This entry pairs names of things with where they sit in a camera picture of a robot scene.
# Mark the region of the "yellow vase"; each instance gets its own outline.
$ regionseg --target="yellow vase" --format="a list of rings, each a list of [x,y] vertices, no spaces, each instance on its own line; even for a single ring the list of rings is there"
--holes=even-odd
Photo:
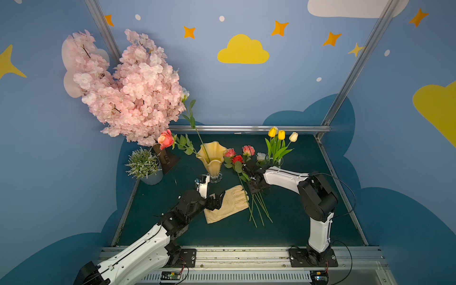
[[[209,172],[212,183],[217,183],[222,179],[222,174],[220,173],[220,167],[224,162],[223,156],[227,152],[227,148],[220,145],[218,141],[213,141],[211,143],[204,144],[207,150],[207,154],[201,145],[201,149],[197,152],[197,158],[201,160],[204,164],[204,167]]]

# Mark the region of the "white robotic arm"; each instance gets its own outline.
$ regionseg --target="white robotic arm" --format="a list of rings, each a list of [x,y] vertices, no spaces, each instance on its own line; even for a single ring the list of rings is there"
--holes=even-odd
[[[300,195],[311,219],[311,231],[302,259],[307,262],[293,262],[290,249],[292,266],[331,266],[325,263],[327,260],[337,266],[337,262],[331,259],[334,252],[329,238],[337,196],[329,183],[322,176],[286,171],[275,166],[260,168],[247,163],[243,169],[251,179],[248,185],[252,193],[270,185],[278,185]],[[150,271],[167,264],[176,265],[180,258],[180,247],[173,240],[182,235],[190,221],[205,208],[214,210],[221,207],[223,197],[207,197],[208,181],[208,176],[199,176],[195,180],[196,189],[184,194],[179,203],[160,218],[158,224],[118,255],[97,266],[92,262],[87,263],[79,271],[73,285],[133,285]]]

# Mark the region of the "beige glove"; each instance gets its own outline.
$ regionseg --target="beige glove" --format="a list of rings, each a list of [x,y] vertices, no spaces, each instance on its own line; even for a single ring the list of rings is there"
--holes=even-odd
[[[204,209],[204,215],[206,216],[207,223],[215,223],[231,216],[237,212],[245,210],[249,207],[249,197],[247,192],[242,190],[241,185],[234,186],[231,189],[225,191],[223,197],[222,206],[220,210],[209,211]]]

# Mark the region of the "artificial flower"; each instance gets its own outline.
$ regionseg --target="artificial flower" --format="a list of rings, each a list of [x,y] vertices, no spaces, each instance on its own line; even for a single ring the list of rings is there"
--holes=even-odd
[[[279,129],[277,127],[272,127],[268,132],[268,136],[273,138],[273,137],[275,137],[275,135],[277,134],[278,131],[279,131]]]
[[[253,156],[255,154],[255,149],[251,145],[244,145],[244,147],[242,148],[242,152],[244,153],[244,155]]]
[[[131,43],[122,53],[114,74],[102,56],[94,54],[95,39],[88,31],[68,36],[75,75],[84,93],[82,102],[109,127],[103,133],[124,135],[127,141],[153,146],[169,123],[186,110],[182,102],[189,93],[179,84],[179,75],[166,63],[163,48],[146,34],[126,30]]]
[[[227,152],[225,153],[226,157],[233,157],[235,155],[236,155],[236,152],[234,151],[234,149],[228,149]]]
[[[284,140],[285,139],[285,131],[284,130],[280,130],[279,131],[279,135],[277,136],[277,138],[279,140]]]
[[[157,142],[160,144],[161,150],[164,150],[168,146],[174,144],[174,138],[171,135],[171,131],[166,130],[166,132],[162,132],[160,137],[157,139]]]
[[[257,153],[257,161],[264,161],[266,159],[266,154],[265,153]]]
[[[290,139],[290,141],[295,142],[295,141],[298,139],[298,133],[293,132],[293,133],[290,135],[289,139]]]
[[[231,160],[231,162],[233,164],[235,164],[237,161],[240,161],[241,163],[244,163],[244,161],[242,160],[242,156],[240,156],[240,155],[237,155],[237,156],[233,157],[233,159]]]

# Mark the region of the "red rose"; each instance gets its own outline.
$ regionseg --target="red rose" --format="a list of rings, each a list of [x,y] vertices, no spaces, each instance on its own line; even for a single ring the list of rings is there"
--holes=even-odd
[[[235,155],[236,155],[236,152],[234,151],[234,149],[228,149],[227,153],[225,153],[226,157],[233,157]]]
[[[171,135],[171,131],[166,130],[166,132],[162,132],[160,137],[157,139],[157,142],[160,144],[161,150],[164,150],[168,146],[174,144],[174,138]]]
[[[244,153],[244,155],[253,156],[255,154],[255,149],[251,145],[244,145],[244,147],[242,148],[242,152]]]
[[[244,163],[244,161],[242,160],[242,156],[240,156],[240,155],[237,155],[237,156],[233,157],[233,159],[231,160],[231,162],[233,164],[235,164],[237,161],[240,161],[241,163]]]

